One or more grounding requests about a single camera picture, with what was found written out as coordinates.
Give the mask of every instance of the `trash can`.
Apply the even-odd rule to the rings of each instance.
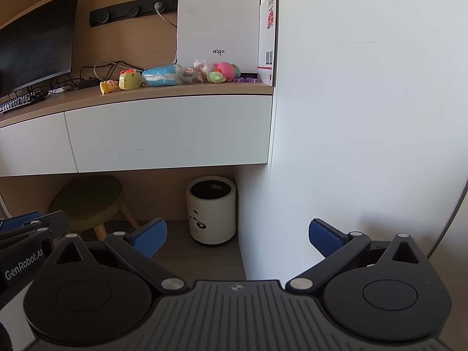
[[[206,176],[191,181],[185,190],[190,235],[200,243],[220,244],[237,229],[235,185],[227,178]]]

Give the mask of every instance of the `black keyboard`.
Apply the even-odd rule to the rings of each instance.
[[[0,104],[0,114],[37,103],[44,100],[48,94],[49,93],[45,91],[34,91],[8,100]]]

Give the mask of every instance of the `wooden floor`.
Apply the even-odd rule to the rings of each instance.
[[[195,280],[245,280],[237,235],[225,244],[204,246],[190,236],[186,220],[169,220],[167,224],[168,239],[153,256],[159,265],[183,278],[190,286]],[[110,221],[105,226],[107,233],[133,231],[125,221]],[[93,230],[88,230],[81,234],[81,238],[96,240],[96,235]]]

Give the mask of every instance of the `wooden cabinet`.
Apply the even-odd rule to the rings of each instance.
[[[79,172],[268,162],[272,96],[126,101],[65,112]]]
[[[0,128],[0,176],[76,172],[64,113]]]

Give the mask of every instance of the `stool cushion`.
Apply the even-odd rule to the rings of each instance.
[[[125,200],[122,185],[106,175],[89,176],[66,185],[54,198],[51,212],[67,214],[71,231],[94,228],[114,217]]]

